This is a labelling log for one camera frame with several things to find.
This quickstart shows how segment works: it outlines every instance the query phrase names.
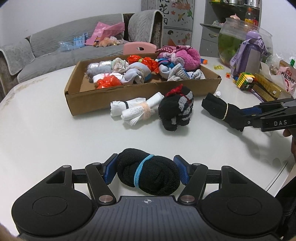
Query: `red plastic bag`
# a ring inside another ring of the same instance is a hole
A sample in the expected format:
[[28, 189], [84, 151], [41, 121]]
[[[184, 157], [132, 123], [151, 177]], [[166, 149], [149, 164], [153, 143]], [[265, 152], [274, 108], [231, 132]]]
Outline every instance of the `red plastic bag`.
[[142, 57], [140, 57], [139, 55], [135, 55], [135, 54], [130, 55], [130, 56], [128, 57], [128, 63], [129, 63], [129, 64], [133, 64], [133, 63], [135, 63], [135, 62], [138, 62], [141, 58], [142, 58]]
[[159, 73], [159, 69], [158, 69], [158, 63], [154, 60], [154, 59], [151, 59], [150, 57], [145, 57], [145, 58], [142, 58], [141, 56], [139, 55], [130, 55], [128, 57], [128, 63], [129, 64], [133, 64], [135, 62], [140, 62], [142, 64], [145, 64], [151, 72], [155, 72], [155, 73]]
[[103, 79], [98, 80], [96, 83], [98, 85], [96, 90], [121, 85], [120, 80], [114, 75], [106, 76]]

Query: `screw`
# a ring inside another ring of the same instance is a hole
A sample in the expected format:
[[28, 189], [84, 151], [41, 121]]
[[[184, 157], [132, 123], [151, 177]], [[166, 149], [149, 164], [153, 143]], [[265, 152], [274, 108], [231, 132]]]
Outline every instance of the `screw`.
[[102, 195], [99, 197], [99, 200], [101, 202], [107, 203], [107, 202], [111, 202], [113, 200], [113, 197], [110, 195]]
[[191, 195], [183, 195], [182, 197], [180, 197], [181, 201], [183, 202], [193, 202], [195, 200], [195, 198]]

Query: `white table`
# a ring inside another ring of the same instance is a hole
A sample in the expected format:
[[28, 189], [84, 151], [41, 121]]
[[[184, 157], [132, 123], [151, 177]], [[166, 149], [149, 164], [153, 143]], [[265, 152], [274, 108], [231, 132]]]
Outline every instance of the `white table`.
[[[220, 64], [216, 58], [206, 59], [209, 69]], [[19, 84], [0, 103], [0, 222], [13, 234], [18, 232], [11, 207], [20, 195], [62, 165], [84, 168], [104, 162], [125, 148], [171, 159], [179, 154], [189, 163], [200, 162], [210, 169], [230, 165], [272, 195], [292, 169], [291, 139], [284, 138], [282, 131], [262, 133], [247, 127], [241, 133], [231, 129], [201, 107], [203, 97], [194, 99], [190, 124], [175, 132], [166, 131], [157, 115], [134, 128], [123, 125], [119, 118], [113, 120], [109, 110], [73, 117], [63, 93], [73, 68]], [[216, 72], [222, 77], [218, 90], [223, 100], [239, 108], [259, 104], [255, 96], [241, 92], [225, 77], [229, 69]], [[89, 195], [86, 185], [75, 187]], [[123, 185], [117, 176], [109, 187], [117, 199], [121, 195], [146, 195]], [[208, 185], [205, 194], [217, 188]], [[180, 185], [174, 195], [178, 196], [182, 189]]]

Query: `fish tank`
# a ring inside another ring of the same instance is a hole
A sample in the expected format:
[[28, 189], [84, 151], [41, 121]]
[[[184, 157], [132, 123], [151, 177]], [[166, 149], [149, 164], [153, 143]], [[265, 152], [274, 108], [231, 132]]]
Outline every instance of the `fish tank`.
[[230, 66], [230, 60], [237, 52], [240, 44], [246, 40], [246, 35], [249, 31], [258, 32], [262, 36], [268, 50], [268, 56], [273, 54], [272, 35], [269, 32], [245, 21], [226, 18], [226, 22], [223, 24], [218, 36], [219, 56], [226, 66]]

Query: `white wall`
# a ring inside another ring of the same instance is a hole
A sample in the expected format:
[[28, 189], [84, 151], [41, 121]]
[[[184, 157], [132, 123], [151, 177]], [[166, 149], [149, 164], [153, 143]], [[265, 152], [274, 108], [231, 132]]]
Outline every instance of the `white wall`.
[[8, 0], [0, 8], [0, 45], [72, 20], [141, 11], [141, 0]]
[[200, 41], [202, 38], [202, 26], [200, 23], [204, 22], [205, 2], [206, 0], [195, 0], [191, 46], [198, 51], [200, 50]]
[[275, 51], [296, 50], [296, 9], [286, 0], [262, 0], [261, 25], [272, 34]]

